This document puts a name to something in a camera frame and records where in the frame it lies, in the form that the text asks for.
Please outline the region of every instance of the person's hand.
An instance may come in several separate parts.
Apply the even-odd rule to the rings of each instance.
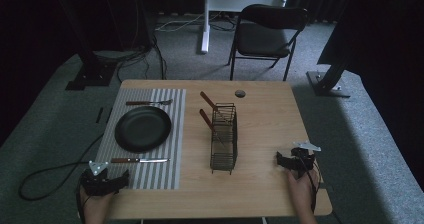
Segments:
[[[106,220],[109,204],[114,193],[104,196],[89,197],[83,187],[80,189],[81,204],[84,208],[84,216],[86,224],[103,224]]]
[[[311,209],[312,204],[312,184],[305,173],[301,178],[297,179],[289,169],[284,169],[287,175],[290,197],[296,213],[302,224],[317,223],[314,213]],[[309,171],[314,185],[318,185],[318,176],[315,170]]]

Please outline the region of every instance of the stand base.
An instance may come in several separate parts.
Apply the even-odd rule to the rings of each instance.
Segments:
[[[102,63],[99,74],[95,76],[87,76],[85,68],[82,66],[75,80],[70,81],[65,90],[82,91],[86,86],[109,86],[117,64],[116,62]]]
[[[315,95],[317,96],[329,96],[329,97],[345,97],[349,98],[350,94],[346,91],[345,85],[342,80],[339,80],[337,85],[333,87],[331,90],[323,90],[320,88],[320,85],[318,84],[323,78],[325,72],[315,72],[315,71],[309,71],[306,72],[306,75],[308,76],[308,79],[314,88]]]

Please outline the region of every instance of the gray carpet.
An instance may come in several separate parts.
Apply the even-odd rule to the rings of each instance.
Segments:
[[[194,17],[163,17],[159,21],[191,18]],[[224,22],[214,24],[230,27]],[[318,221],[424,223],[424,194],[364,90],[360,77],[349,72],[343,74],[342,81],[351,94],[348,99],[318,97],[308,82],[307,71],[328,68],[316,63],[333,28],[332,24],[316,23],[301,33],[287,79],[293,87],[310,141],[323,150],[317,153],[317,160],[335,215],[318,217]],[[167,63],[167,79],[228,80],[230,68],[225,64],[232,36],[232,32],[212,29],[209,53],[202,55],[199,53],[200,26],[157,31],[158,46]],[[98,54],[117,57],[129,53],[102,51]],[[282,80],[285,61],[269,69],[271,63],[239,60],[234,79]],[[98,113],[100,108],[112,108],[120,83],[114,77],[108,87],[64,91],[80,66],[81,61],[74,56],[57,69],[0,149],[0,223],[79,223],[73,191],[85,167],[79,166],[63,187],[40,201],[21,200],[18,187],[31,172],[77,161],[104,131],[107,115],[98,120]],[[121,79],[160,79],[158,53],[152,50],[144,60],[124,63],[119,76]],[[83,160],[94,159],[98,143]],[[44,194],[70,170],[65,168],[34,178],[24,191],[31,196]],[[270,224],[297,223],[296,218],[267,219]]]

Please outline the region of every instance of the black wire rack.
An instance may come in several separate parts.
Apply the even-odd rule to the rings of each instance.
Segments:
[[[212,114],[210,167],[232,173],[237,161],[237,112],[234,103],[217,103]]]

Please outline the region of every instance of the knife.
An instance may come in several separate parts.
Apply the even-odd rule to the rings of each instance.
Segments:
[[[161,163],[161,162],[167,162],[169,160],[170,160],[169,158],[112,158],[111,163],[134,163],[134,162]]]

